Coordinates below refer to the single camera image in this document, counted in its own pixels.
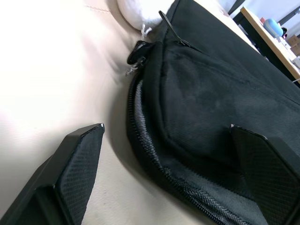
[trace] wooden desk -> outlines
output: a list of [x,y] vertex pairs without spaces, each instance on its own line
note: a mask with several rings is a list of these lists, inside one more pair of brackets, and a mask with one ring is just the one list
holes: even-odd
[[271,36],[256,15],[243,7],[234,21],[244,28],[260,51],[291,81],[300,79],[299,69],[291,62],[296,56]]

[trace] zipper teeth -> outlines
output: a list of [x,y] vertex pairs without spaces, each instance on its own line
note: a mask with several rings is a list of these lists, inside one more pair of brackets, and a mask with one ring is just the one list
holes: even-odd
[[[136,80],[138,77],[138,71],[137,74],[134,76],[134,78],[132,79],[132,82],[129,86],[129,91],[128,91],[128,102],[127,102],[127,108],[128,108],[128,115],[129,115],[129,121],[130,124],[132,126],[132,128],[134,129],[134,133],[139,141],[139,143],[145,147],[145,145],[143,144],[143,139],[141,138],[136,125],[135,125],[135,119],[133,117],[134,115],[134,110],[133,110],[133,92],[134,92],[134,86],[136,84]],[[156,160],[153,159],[153,157],[148,153],[148,151],[146,151],[148,158],[150,159],[151,163],[154,164],[156,166],[156,168],[160,168],[161,165],[158,164],[158,162]],[[188,199],[188,201],[190,203],[192,203],[194,206],[196,206],[198,209],[200,209],[207,217],[209,217],[212,221],[218,223],[218,224],[222,224],[225,225],[221,220],[219,220],[218,218],[216,218],[211,212],[207,211],[202,205],[195,203],[193,197],[188,196],[183,190],[181,190],[180,188],[178,188],[178,186],[176,185],[176,182],[169,176],[165,176],[167,178],[167,180],[169,181],[169,183],[180,193],[182,194],[186,199]]]

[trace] white pillow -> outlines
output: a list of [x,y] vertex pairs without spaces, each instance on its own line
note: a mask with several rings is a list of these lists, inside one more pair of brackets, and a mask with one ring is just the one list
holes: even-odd
[[154,28],[161,22],[159,10],[165,14],[174,0],[118,0],[124,18],[136,29]]

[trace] padded panel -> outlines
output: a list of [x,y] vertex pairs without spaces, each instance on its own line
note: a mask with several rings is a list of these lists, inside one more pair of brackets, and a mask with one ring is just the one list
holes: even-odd
[[280,152],[293,154],[298,164],[300,158],[287,145],[277,142],[274,146],[266,137],[241,127],[232,127],[231,134],[247,184],[269,225],[290,224],[299,210],[300,179],[290,166],[291,157]]
[[74,225],[81,224],[94,187],[102,134],[103,124],[80,140],[58,181],[58,191]]

